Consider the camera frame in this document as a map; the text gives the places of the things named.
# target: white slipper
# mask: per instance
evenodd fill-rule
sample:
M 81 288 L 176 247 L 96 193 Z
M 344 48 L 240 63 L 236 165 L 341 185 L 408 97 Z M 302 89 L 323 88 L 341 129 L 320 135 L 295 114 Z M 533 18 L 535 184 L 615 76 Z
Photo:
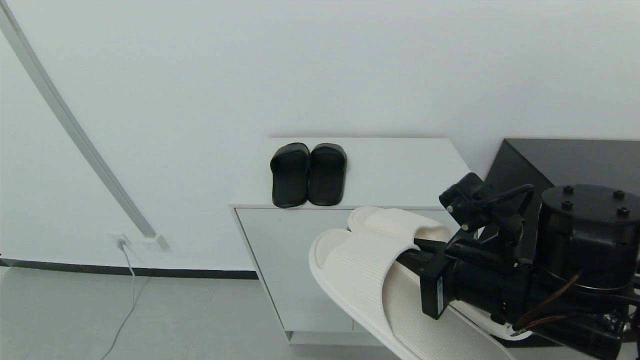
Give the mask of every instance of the white slipper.
M 352 232 L 362 230 L 375 231 L 413 244 L 413 239 L 428 239 L 448 242 L 451 232 L 441 223 L 401 209 L 383 209 L 374 206 L 362 206 L 354 209 L 347 219 Z M 510 324 L 500 325 L 491 320 L 491 314 L 462 301 L 452 301 L 450 305 L 466 318 L 480 326 L 489 334 L 509 341 L 528 338 L 532 332 L 526 331 L 512 336 Z
M 329 297 L 402 360 L 514 360 L 454 309 L 439 320 L 422 313 L 418 277 L 395 262 L 407 249 L 417 247 L 372 231 L 333 229 L 316 238 L 309 265 Z

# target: label sticker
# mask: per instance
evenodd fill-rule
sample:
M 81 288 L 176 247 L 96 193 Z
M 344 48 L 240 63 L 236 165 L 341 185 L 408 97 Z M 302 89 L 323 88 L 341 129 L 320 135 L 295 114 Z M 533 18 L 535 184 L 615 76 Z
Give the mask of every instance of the label sticker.
M 444 306 L 444 294 L 442 292 L 442 276 L 438 279 L 438 314 L 442 313 Z

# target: white cabinet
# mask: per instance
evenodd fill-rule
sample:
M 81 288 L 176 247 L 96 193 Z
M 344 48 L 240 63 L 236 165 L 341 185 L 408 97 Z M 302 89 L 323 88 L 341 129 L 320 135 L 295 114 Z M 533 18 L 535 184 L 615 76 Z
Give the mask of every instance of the white cabinet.
M 332 207 L 310 203 L 280 209 L 271 203 L 269 161 L 281 146 L 303 142 L 341 145 L 348 157 L 343 200 Z M 247 168 L 232 214 L 277 319 L 291 343 L 375 345 L 375 341 L 316 284 L 308 252 L 324 230 L 346 228 L 352 209 L 373 205 L 403 208 L 458 225 L 442 209 L 438 195 L 468 172 L 447 139 L 271 138 Z

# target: electrical outlet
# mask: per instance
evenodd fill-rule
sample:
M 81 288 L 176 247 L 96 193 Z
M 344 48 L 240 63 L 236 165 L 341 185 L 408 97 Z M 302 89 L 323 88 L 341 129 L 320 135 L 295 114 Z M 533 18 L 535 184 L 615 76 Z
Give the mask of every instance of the electrical outlet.
M 145 238 L 140 241 L 145 249 L 155 252 L 171 252 L 169 243 L 166 242 L 164 236 L 157 234 L 155 238 Z
M 131 247 L 131 241 L 129 241 L 129 239 L 127 239 L 127 236 L 125 234 L 107 233 L 107 237 L 116 246 L 118 246 L 118 241 L 119 240 L 124 240 L 124 242 L 127 244 L 127 246 Z

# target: white wall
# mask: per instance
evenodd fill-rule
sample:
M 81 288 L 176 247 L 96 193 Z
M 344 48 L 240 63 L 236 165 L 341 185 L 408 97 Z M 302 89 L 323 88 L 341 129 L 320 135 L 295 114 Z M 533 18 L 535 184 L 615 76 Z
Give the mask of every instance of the white wall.
M 640 3 L 8 2 L 168 238 L 141 266 L 251 267 L 226 203 L 269 135 L 448 136 L 480 174 L 504 136 L 640 137 Z M 0 46 L 0 252 L 120 264 L 141 235 Z

